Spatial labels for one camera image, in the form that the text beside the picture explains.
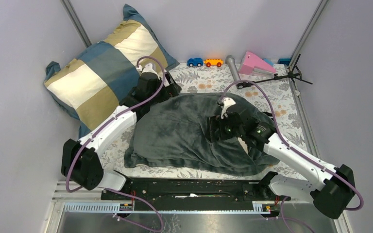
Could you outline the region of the zebra and grey pillowcase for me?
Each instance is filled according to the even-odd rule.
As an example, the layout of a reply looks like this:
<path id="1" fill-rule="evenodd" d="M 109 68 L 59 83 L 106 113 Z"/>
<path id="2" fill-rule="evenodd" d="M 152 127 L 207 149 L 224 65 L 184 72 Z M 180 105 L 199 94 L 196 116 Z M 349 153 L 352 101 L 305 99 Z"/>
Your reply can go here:
<path id="1" fill-rule="evenodd" d="M 232 176 L 261 173 L 279 160 L 237 138 L 209 142 L 207 119 L 221 112 L 220 93 L 182 93 L 150 108 L 134 129 L 124 166 L 186 167 Z"/>

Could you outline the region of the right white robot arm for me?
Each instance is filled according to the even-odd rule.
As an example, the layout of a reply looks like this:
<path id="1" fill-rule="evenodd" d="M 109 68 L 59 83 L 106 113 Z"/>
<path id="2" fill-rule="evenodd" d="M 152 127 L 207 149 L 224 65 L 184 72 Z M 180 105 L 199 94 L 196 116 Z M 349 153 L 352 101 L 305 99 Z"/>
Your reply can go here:
<path id="1" fill-rule="evenodd" d="M 353 170 L 347 165 L 336 167 L 322 161 L 284 138 L 274 126 L 251 116 L 232 99 L 221 105 L 221 113 L 208 117 L 206 137 L 210 142 L 240 138 L 250 147 L 280 160 L 304 179 L 288 178 L 270 172 L 259 187 L 260 196 L 271 200 L 276 195 L 312 203 L 331 219 L 347 210 L 356 195 Z"/>

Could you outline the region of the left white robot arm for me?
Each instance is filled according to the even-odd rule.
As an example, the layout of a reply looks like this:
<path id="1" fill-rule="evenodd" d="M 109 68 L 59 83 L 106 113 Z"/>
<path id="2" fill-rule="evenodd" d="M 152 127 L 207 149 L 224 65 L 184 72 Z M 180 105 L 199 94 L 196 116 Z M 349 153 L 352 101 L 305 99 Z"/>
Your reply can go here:
<path id="1" fill-rule="evenodd" d="M 127 178 L 114 170 L 103 169 L 100 158 L 115 139 L 135 125 L 156 103 L 180 94 L 181 87 L 168 71 L 165 71 L 168 86 L 151 71 L 142 72 L 137 86 L 112 112 L 111 116 L 86 136 L 64 143 L 61 173 L 86 190 L 112 189 L 117 198 L 124 200 L 131 194 Z"/>

